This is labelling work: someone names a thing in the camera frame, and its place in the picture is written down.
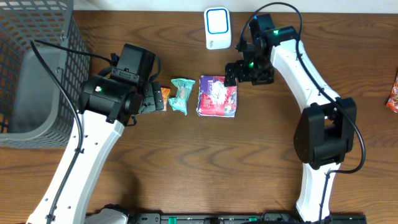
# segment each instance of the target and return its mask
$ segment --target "orange packet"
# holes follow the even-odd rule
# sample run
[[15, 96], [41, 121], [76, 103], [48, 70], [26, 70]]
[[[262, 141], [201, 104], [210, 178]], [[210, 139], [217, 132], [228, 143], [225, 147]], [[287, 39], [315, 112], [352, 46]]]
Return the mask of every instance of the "orange packet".
[[167, 102], [169, 100], [171, 90], [169, 88], [161, 88], [161, 90], [162, 90], [163, 105], [164, 105], [162, 111], [167, 111]]
[[398, 113], [398, 74], [386, 106], [390, 107], [393, 112]]

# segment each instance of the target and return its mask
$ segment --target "wooden surface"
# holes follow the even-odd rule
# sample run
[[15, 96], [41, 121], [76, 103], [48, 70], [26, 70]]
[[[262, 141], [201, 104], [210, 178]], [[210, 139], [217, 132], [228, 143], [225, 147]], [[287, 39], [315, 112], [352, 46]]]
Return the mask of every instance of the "wooden surface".
[[[231, 13], [233, 45], [248, 13]], [[233, 49], [205, 47], [203, 13], [74, 12], [92, 52], [119, 53], [125, 43], [162, 58], [159, 80], [224, 75], [239, 59]], [[273, 14], [277, 26], [298, 24], [295, 14]], [[313, 64], [342, 97], [358, 106], [367, 146], [364, 168], [338, 174], [332, 212], [363, 212], [368, 223], [397, 223], [398, 114], [385, 107], [398, 66], [398, 15], [304, 14], [302, 39]], [[106, 66], [94, 59], [92, 73]], [[164, 213], [262, 213], [291, 210], [300, 193], [302, 164], [293, 148], [300, 117], [282, 77], [272, 85], [238, 85], [236, 117], [200, 118], [198, 87], [188, 115], [172, 111], [138, 117], [111, 151], [89, 212], [107, 203]], [[0, 149], [0, 223], [27, 220], [44, 195], [63, 149]], [[359, 162], [358, 141], [343, 169]]]

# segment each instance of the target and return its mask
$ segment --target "gray plastic basket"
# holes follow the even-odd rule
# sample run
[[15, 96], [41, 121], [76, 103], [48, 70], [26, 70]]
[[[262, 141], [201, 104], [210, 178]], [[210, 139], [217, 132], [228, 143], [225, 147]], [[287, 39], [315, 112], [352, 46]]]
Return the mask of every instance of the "gray plastic basket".
[[[72, 11], [73, 0], [0, 0], [0, 145], [39, 148], [67, 144], [73, 114], [29, 41], [40, 39], [87, 52]], [[90, 71], [90, 58], [36, 46], [76, 101], [78, 88]]]

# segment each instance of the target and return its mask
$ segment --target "teal candy wrapper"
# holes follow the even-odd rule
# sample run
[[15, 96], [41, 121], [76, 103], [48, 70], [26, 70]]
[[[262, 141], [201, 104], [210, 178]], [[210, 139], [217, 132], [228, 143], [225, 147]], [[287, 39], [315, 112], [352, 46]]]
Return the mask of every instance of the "teal candy wrapper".
[[175, 98], [169, 98], [170, 106], [173, 110], [179, 110], [187, 115], [188, 99], [191, 95], [195, 80], [187, 80], [185, 78], [172, 79], [172, 83], [177, 87]]

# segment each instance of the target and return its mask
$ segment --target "white wall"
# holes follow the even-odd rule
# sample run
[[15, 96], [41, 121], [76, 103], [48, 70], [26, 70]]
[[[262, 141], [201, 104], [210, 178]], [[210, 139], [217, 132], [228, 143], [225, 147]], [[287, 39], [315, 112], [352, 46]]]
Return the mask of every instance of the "white wall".
[[[75, 0], [76, 10], [204, 11], [225, 6], [231, 12], [252, 12], [274, 1], [265, 0]], [[280, 0], [301, 12], [398, 13], [398, 0]], [[290, 12], [285, 6], [267, 11]]]

